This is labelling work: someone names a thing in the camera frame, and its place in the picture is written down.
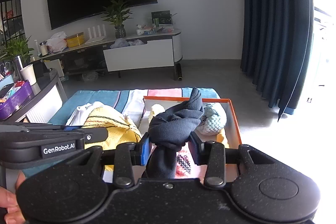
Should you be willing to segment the person's left hand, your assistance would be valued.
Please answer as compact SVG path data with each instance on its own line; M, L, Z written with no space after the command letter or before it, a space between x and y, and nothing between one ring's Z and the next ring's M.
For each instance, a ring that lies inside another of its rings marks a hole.
M15 193L1 186L1 208L6 210L2 219L7 224L23 224L26 222L17 202Z

